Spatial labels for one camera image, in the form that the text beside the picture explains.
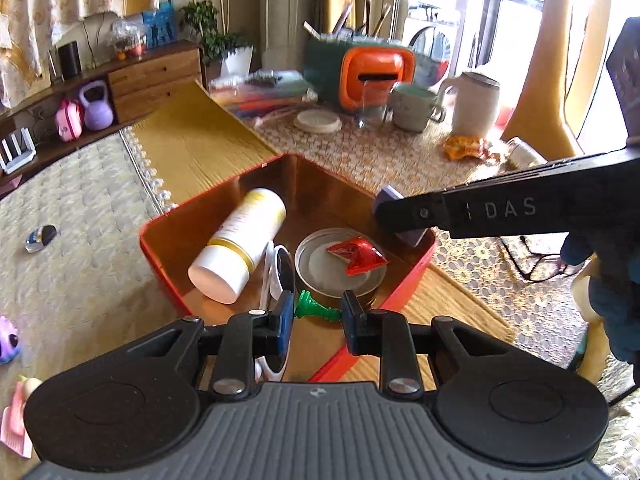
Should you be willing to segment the blue gloved hand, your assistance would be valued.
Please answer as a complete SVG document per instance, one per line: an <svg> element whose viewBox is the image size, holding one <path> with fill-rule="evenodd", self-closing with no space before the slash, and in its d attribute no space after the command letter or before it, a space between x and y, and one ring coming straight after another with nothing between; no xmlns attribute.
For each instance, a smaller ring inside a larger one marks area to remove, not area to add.
<svg viewBox="0 0 640 480"><path fill-rule="evenodd" d="M565 237L565 263L577 266L591 256L600 262L600 275L588 285L591 307L603 318L614 356L639 367L639 232L570 232Z"/></svg>

